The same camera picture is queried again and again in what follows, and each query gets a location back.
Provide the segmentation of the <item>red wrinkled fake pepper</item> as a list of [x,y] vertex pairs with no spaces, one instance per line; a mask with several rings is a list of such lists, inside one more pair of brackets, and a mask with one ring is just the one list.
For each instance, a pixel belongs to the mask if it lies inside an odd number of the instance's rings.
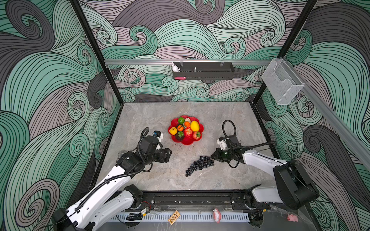
[[184,129],[184,135],[185,135],[185,137],[191,137],[192,134],[193,134],[193,130],[190,127]]

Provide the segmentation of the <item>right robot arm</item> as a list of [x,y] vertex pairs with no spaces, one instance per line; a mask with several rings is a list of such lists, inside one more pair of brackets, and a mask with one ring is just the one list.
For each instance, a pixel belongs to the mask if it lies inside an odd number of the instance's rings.
[[283,204],[289,209],[298,210],[319,198],[317,187],[299,161],[273,158],[256,150],[257,147],[275,145],[274,141],[243,146],[233,133],[224,134],[217,140],[217,144],[219,147],[211,156],[213,160],[228,165],[235,161],[234,168],[239,165],[252,166],[275,180],[274,186],[256,185],[247,190],[244,201],[249,210],[270,204]]

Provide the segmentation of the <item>red fake strawberry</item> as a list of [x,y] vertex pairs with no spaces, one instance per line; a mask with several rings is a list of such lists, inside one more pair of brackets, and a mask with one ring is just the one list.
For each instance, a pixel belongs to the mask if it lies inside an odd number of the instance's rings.
[[202,137],[202,133],[201,132],[199,132],[199,131],[195,131],[195,132],[193,132],[193,139],[194,140],[199,140],[199,139],[201,139],[201,137]]

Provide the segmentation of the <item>red flower-shaped fruit bowl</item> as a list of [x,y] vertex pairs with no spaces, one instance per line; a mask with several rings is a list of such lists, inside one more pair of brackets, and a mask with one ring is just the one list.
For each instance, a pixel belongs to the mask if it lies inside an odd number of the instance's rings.
[[[195,120],[195,121],[197,121],[198,123],[199,123],[199,125],[200,125],[200,129],[199,129],[199,132],[201,132],[201,133],[203,133],[204,132],[204,127],[203,127],[203,125],[200,123],[200,121],[196,118],[196,117],[190,117],[190,116],[180,116],[180,117],[183,117],[184,119],[186,119],[186,118],[190,118],[190,120],[191,121],[193,121],[193,120]],[[176,127],[177,128],[177,126],[178,125],[181,125],[181,124],[179,124],[178,123],[178,118],[174,118],[172,121],[171,121],[171,125],[168,127],[168,133],[169,133],[169,130],[170,130],[170,128],[171,127]],[[182,141],[177,141],[176,140],[176,138],[175,138],[175,135],[174,136],[172,136],[171,135],[171,138],[172,138],[172,140],[174,141],[174,142],[176,142],[176,143],[182,143],[183,145],[191,145],[193,142],[195,142],[196,140],[194,140],[193,139],[193,137],[191,136],[191,137],[184,137],[184,139],[182,140]]]

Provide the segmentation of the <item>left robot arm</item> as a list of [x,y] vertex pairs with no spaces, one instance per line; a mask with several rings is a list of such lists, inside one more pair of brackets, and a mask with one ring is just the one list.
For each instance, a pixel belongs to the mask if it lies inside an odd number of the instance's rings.
[[164,134],[148,134],[144,128],[132,151],[120,153],[110,172],[82,199],[68,209],[60,208],[53,215],[53,231],[97,231],[115,215],[129,208],[139,208],[142,191],[129,181],[154,162],[169,162],[172,151],[164,148]]

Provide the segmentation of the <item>green fake lime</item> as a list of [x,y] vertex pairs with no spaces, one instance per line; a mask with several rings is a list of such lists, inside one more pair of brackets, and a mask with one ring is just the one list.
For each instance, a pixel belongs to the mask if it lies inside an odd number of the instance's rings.
[[179,124],[183,125],[183,124],[184,124],[184,122],[185,122],[185,119],[184,119],[183,117],[179,117],[179,118],[178,118],[178,123],[179,123]]

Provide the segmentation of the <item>small yellow fake lemon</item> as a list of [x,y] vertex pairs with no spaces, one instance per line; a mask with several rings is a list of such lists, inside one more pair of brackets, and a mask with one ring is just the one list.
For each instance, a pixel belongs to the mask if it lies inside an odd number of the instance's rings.
[[178,130],[176,127],[171,127],[170,130],[169,130],[169,133],[174,136],[178,133]]

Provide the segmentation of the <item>black fake grape bunch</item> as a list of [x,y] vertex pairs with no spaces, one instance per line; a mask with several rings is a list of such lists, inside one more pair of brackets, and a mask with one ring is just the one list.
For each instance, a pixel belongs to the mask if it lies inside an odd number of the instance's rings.
[[194,171],[201,171],[205,168],[214,166],[214,160],[209,156],[200,156],[198,160],[193,161],[185,172],[185,176],[191,176]]

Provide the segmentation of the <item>large yellow fake lemon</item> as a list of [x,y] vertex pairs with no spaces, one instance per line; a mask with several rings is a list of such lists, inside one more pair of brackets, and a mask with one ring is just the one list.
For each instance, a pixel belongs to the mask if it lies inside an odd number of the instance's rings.
[[197,121],[193,120],[193,121],[191,121],[191,123],[190,123],[190,128],[191,128],[191,130],[192,130],[193,132],[197,132],[197,131],[199,131],[199,129],[200,129],[200,125],[199,125],[199,123],[198,123]]

